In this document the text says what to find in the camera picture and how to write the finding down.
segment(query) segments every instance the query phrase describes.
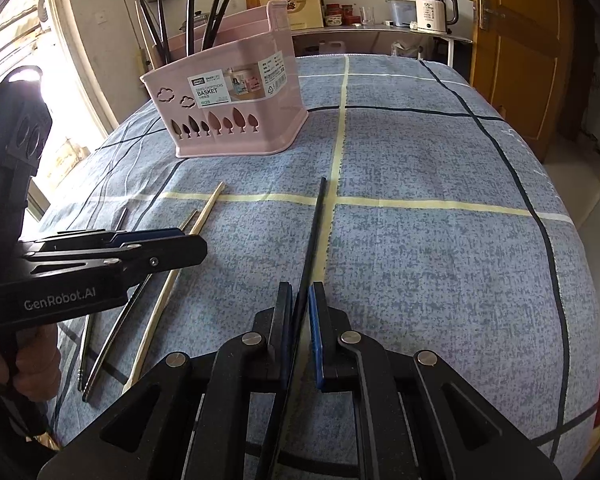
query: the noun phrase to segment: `white kettle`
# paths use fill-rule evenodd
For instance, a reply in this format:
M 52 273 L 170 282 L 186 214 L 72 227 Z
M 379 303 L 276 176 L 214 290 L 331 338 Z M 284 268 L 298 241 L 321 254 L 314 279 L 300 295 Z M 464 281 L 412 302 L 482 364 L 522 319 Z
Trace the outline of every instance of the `white kettle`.
M 447 25 L 458 22 L 458 0 L 451 0 L 454 16 L 446 19 L 446 5 L 444 0 L 416 0 L 416 16 L 419 32 L 431 34 L 446 34 Z

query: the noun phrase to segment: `pink basket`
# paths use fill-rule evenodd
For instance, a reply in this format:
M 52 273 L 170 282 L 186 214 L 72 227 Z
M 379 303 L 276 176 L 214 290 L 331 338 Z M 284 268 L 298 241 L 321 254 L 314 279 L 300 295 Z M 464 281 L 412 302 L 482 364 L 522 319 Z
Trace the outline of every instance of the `pink basket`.
M 205 27 L 194 30 L 195 54 L 185 56 L 184 34 L 170 38 L 171 56 L 177 60 L 142 76 L 176 144 L 176 156 L 286 150 L 308 116 L 286 3 L 274 0 L 225 17 L 216 46 L 200 52 Z M 222 99 L 230 101 L 213 101 Z

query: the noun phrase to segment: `blue bedsheet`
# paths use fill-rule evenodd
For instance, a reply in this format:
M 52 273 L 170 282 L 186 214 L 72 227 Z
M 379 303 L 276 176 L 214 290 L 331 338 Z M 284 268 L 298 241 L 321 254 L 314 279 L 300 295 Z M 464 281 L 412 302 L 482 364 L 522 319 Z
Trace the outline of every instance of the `blue bedsheet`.
M 171 351 L 215 351 L 273 306 L 278 282 L 298 287 L 325 176 L 314 278 L 330 305 L 387 349 L 439 353 L 573 478 L 598 400 L 600 326 L 584 250 L 544 169 L 447 66 L 359 55 L 298 65 L 310 113 L 285 152 L 177 159 L 148 103 L 67 177 L 43 230 L 112 228 L 125 206 L 128 230 L 176 226 L 227 183 L 202 231 L 208 257 L 180 273 L 147 370 Z M 75 387 L 84 320 L 61 324 L 63 381 L 48 416 L 62 442 L 120 395 L 163 281 L 127 319 L 90 404 Z M 92 356 L 118 312 L 97 315 Z M 301 469 L 356 463 L 352 404 L 315 390 L 307 349 L 304 333 L 281 458 L 296 467 L 278 477 L 333 479 Z M 271 401 L 253 396 L 254 444 Z M 255 463 L 247 455 L 245 478 Z

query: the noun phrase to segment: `glass cup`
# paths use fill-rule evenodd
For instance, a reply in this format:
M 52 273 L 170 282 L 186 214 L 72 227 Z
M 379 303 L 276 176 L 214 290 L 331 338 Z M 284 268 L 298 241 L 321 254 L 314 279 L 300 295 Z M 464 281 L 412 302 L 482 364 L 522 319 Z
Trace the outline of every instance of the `glass cup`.
M 373 25 L 376 22 L 373 7 L 360 7 L 360 21 L 363 25 Z

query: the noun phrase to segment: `human hand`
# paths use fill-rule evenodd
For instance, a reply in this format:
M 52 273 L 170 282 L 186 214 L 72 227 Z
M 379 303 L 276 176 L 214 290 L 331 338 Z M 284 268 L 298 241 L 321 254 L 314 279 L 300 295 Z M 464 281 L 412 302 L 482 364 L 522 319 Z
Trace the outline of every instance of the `human hand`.
M 16 366 L 19 373 L 13 378 L 15 389 L 33 402 L 53 399 L 60 387 L 60 352 L 58 326 L 40 326 L 26 346 L 18 350 Z M 0 383 L 9 380 L 9 368 L 0 355 Z

